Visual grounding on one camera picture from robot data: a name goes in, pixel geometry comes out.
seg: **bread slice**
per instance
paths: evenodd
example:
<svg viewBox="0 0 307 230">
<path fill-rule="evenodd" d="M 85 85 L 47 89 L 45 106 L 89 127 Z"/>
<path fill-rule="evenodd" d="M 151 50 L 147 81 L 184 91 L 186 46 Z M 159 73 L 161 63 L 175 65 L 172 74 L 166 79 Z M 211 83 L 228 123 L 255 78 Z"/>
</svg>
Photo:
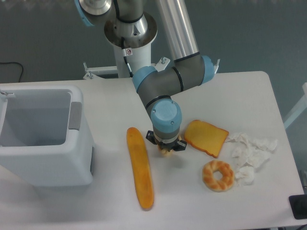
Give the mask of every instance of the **bread slice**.
<svg viewBox="0 0 307 230">
<path fill-rule="evenodd" d="M 184 134 L 184 139 L 194 148 L 217 158 L 229 132 L 207 122 L 194 120 Z"/>
</svg>

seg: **white plastic container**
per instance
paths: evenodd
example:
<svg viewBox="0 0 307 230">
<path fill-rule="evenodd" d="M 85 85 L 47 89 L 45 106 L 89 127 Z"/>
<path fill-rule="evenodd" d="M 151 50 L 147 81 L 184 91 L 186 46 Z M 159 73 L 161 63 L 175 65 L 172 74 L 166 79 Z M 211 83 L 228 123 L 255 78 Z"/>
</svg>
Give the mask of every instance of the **white plastic container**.
<svg viewBox="0 0 307 230">
<path fill-rule="evenodd" d="M 1 86 L 0 164 L 35 186 L 92 182 L 94 140 L 79 88 Z"/>
</svg>

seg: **small food piece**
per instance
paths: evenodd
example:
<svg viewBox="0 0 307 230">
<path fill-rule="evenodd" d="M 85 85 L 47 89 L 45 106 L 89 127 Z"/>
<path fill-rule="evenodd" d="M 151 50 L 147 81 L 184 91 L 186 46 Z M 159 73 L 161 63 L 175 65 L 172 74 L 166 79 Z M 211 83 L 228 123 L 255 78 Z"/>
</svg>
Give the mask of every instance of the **small food piece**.
<svg viewBox="0 0 307 230">
<path fill-rule="evenodd" d="M 223 175 L 220 180 L 216 180 L 213 175 L 216 171 L 219 171 Z M 234 184 L 235 174 L 228 163 L 213 160 L 204 165 L 202 169 L 202 180 L 211 190 L 215 192 L 225 192 Z"/>
<path fill-rule="evenodd" d="M 194 148 L 217 158 L 228 134 L 207 122 L 194 120 L 188 125 L 184 138 Z"/>
<path fill-rule="evenodd" d="M 174 152 L 174 150 L 172 150 L 172 149 L 170 151 L 168 151 L 167 149 L 161 149 L 159 146 L 158 146 L 158 149 L 159 149 L 160 153 L 162 154 L 162 156 L 164 156 L 164 157 L 170 157 Z"/>
<path fill-rule="evenodd" d="M 130 153 L 136 195 L 142 208 L 149 209 L 154 203 L 154 189 L 146 146 L 138 129 L 127 130 L 127 145 Z"/>
</svg>

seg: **cable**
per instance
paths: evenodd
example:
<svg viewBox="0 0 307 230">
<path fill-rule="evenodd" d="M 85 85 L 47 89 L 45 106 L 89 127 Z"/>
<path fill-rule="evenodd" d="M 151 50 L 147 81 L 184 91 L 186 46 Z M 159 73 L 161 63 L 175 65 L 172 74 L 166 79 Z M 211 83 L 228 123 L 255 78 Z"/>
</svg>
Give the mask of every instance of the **cable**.
<svg viewBox="0 0 307 230">
<path fill-rule="evenodd" d="M 121 49 L 122 49 L 122 50 L 125 49 L 124 42 L 125 42 L 125 38 L 124 38 L 124 37 L 121 37 Z M 131 67 L 130 67 L 128 61 L 127 61 L 127 57 L 126 57 L 126 56 L 124 56 L 124 61 L 125 61 L 126 65 L 127 65 L 129 75 L 130 75 L 130 77 L 132 78 L 132 77 L 133 77 L 133 73 L 132 73 Z"/>
<path fill-rule="evenodd" d="M 307 226 L 307 224 L 304 224 L 304 225 L 302 225 L 301 227 L 299 227 L 298 229 L 296 229 L 296 230 L 301 230 L 301 229 L 303 229 L 304 227 L 306 227 Z"/>
<path fill-rule="evenodd" d="M 21 82 L 21 77 L 24 73 L 24 66 L 19 63 L 19 62 L 15 62 L 15 61 L 11 61 L 11 62 L 0 62 L 0 65 L 8 65 L 8 64 L 16 64 L 16 65 L 19 65 L 21 67 L 21 73 L 20 73 L 20 76 L 19 76 L 19 79 L 18 79 L 18 82 Z"/>
</svg>

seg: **crumpled tissue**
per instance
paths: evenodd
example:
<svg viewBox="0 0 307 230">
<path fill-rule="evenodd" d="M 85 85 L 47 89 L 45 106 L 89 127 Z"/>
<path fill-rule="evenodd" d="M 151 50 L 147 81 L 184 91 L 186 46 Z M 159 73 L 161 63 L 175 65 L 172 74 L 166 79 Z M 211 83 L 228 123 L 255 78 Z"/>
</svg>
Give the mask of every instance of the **crumpled tissue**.
<svg viewBox="0 0 307 230">
<path fill-rule="evenodd" d="M 249 185 L 254 181 L 254 168 L 251 166 L 244 166 L 235 173 L 235 177 L 239 186 Z"/>
<path fill-rule="evenodd" d="M 277 147 L 278 140 L 267 138 L 250 138 L 246 133 L 233 133 L 225 142 L 241 142 L 244 145 L 236 147 L 232 157 L 236 158 L 235 178 L 239 185 L 251 184 L 254 180 L 254 169 L 266 162 Z"/>
</svg>

